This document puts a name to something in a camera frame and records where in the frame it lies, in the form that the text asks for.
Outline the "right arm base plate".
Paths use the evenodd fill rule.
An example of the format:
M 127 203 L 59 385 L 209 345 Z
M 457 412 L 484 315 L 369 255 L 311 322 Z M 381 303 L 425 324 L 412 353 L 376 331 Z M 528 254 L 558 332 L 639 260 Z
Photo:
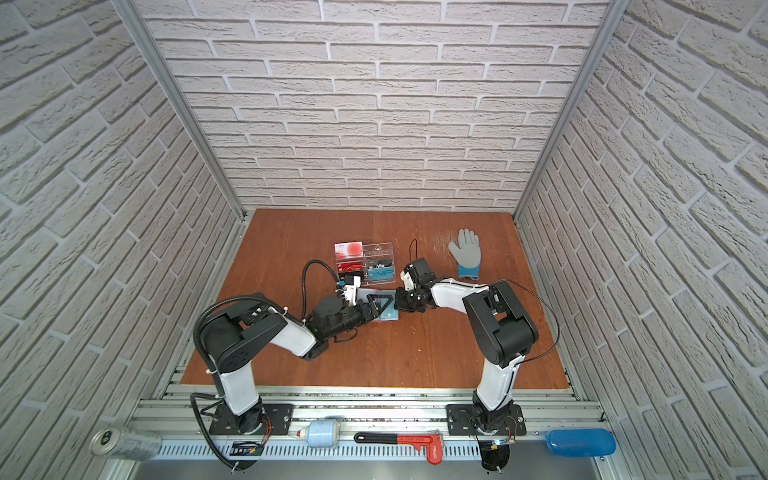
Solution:
M 512 438 L 527 434 L 522 409 L 514 402 L 494 411 L 486 411 L 482 404 L 449 404 L 446 418 L 449 434 L 453 436 L 502 435 Z

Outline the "clear acrylic card display stand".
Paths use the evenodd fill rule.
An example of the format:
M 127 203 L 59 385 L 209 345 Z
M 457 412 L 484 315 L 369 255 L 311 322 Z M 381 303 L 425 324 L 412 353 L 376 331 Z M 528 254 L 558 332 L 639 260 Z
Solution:
M 369 269 L 366 268 L 366 258 L 382 256 L 382 257 L 390 257 L 393 260 L 393 268 L 395 269 L 395 257 L 394 257 L 393 244 L 391 242 L 373 243 L 373 244 L 364 244 L 363 243 L 363 247 L 364 247 L 364 256 L 362 258 L 359 258 L 359 259 L 354 259 L 354 260 L 362 260 L 363 261 L 363 265 L 364 265 L 363 270 L 362 271 L 355 271 L 355 272 L 339 273 L 337 271 L 337 267 L 336 267 L 336 272 L 337 272 L 339 278 L 342 275 L 345 275 L 345 274 L 347 274 L 347 275 L 349 275 L 349 274 L 359 275 L 361 277 L 361 286 L 388 284 L 388 283 L 394 282 L 395 279 L 392 282 L 388 282 L 388 283 L 369 283 L 367 281 L 367 272 L 368 272 Z

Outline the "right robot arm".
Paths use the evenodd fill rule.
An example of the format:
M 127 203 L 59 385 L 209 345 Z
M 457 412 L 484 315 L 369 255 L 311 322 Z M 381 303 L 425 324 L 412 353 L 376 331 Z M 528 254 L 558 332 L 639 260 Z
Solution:
M 538 328 L 506 281 L 478 285 L 439 279 L 421 258 L 400 273 L 395 306 L 424 313 L 448 308 L 464 313 L 484 357 L 481 381 L 473 392 L 472 416 L 478 429 L 491 432 L 512 415 L 512 389 L 520 365 L 539 339 Z

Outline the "red leather card holder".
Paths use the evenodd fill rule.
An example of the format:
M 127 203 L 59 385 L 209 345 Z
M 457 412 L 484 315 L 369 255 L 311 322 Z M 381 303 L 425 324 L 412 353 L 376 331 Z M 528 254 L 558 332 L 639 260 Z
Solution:
M 361 288 L 357 291 L 358 302 L 370 302 L 376 306 L 379 316 L 376 321 L 387 322 L 399 319 L 399 311 L 395 307 L 394 290 L 378 290 L 370 288 Z

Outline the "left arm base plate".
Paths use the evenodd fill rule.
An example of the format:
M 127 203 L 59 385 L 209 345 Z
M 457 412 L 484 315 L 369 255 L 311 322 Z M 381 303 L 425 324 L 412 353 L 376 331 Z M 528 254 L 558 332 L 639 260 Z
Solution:
M 271 427 L 272 435 L 287 435 L 291 425 L 292 404 L 257 404 L 241 415 L 221 403 L 213 413 L 208 432 L 211 435 L 261 435 Z

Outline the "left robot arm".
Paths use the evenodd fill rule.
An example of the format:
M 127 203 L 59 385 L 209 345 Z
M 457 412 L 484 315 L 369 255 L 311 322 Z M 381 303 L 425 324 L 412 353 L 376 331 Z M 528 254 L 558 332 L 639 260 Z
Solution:
M 381 292 L 353 303 L 332 295 L 324 298 L 307 320 L 257 293 L 222 300 L 205 310 L 193 328 L 193 342 L 214 379 L 216 397 L 224 402 L 214 418 L 224 414 L 240 434 L 255 432 L 265 421 L 256 389 L 252 360 L 268 345 L 276 345 L 303 360 L 324 353 L 339 335 L 378 319 L 394 305 Z

